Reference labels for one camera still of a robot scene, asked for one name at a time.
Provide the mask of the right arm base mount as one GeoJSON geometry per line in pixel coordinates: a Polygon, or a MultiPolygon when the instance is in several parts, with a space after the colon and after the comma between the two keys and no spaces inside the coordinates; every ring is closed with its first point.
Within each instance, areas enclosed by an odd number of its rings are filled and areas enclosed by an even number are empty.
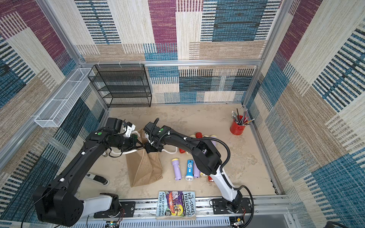
{"type": "Polygon", "coordinates": [[[250,214],[252,212],[252,202],[249,198],[242,198],[240,202],[234,204],[223,198],[211,199],[209,202],[214,214],[250,214]]]}

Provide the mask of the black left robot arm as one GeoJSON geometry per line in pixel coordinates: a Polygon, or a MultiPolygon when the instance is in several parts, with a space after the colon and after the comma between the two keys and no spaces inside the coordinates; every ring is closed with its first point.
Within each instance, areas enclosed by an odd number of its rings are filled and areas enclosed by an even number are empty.
{"type": "Polygon", "coordinates": [[[75,194],[97,159],[108,149],[121,153],[136,151],[135,126],[124,120],[109,118],[106,125],[91,132],[70,164],[46,187],[33,193],[37,217],[41,222],[71,227],[80,218],[95,213],[117,216],[122,207],[118,196],[103,193],[98,197],[79,200],[75,194]]]}

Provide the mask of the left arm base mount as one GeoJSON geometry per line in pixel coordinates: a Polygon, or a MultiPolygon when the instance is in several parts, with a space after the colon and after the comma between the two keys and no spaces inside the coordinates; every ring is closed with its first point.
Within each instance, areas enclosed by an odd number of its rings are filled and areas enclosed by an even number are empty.
{"type": "Polygon", "coordinates": [[[131,218],[135,212],[135,201],[120,201],[117,194],[101,193],[101,196],[112,197],[111,205],[108,210],[94,213],[95,219],[112,219],[112,218],[131,218]]]}

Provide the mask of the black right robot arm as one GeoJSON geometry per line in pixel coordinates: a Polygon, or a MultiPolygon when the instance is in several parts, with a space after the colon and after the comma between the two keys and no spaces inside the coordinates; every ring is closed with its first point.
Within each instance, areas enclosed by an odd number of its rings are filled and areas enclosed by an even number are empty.
{"type": "Polygon", "coordinates": [[[164,145],[175,146],[189,152],[196,163],[197,168],[204,174],[211,176],[226,200],[226,210],[230,213],[237,213],[240,210],[242,194],[236,188],[225,173],[224,166],[228,163],[231,151],[223,141],[211,138],[192,138],[174,129],[163,126],[159,128],[156,124],[149,122],[144,127],[144,132],[148,136],[148,141],[157,151],[162,151],[164,145]],[[217,150],[213,141],[220,143],[227,151],[225,161],[221,160],[221,154],[217,150]]]}

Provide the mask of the burlap tote bag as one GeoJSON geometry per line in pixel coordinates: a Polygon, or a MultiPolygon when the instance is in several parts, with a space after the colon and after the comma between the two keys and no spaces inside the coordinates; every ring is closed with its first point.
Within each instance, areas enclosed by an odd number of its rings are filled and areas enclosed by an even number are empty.
{"type": "Polygon", "coordinates": [[[112,149],[112,157],[124,156],[127,162],[127,170],[131,187],[143,186],[154,183],[163,178],[163,168],[159,158],[159,152],[147,153],[144,143],[148,142],[147,134],[143,129],[132,132],[138,135],[143,148],[140,150],[124,151],[125,137],[120,135],[109,136],[106,142],[112,149]]]}

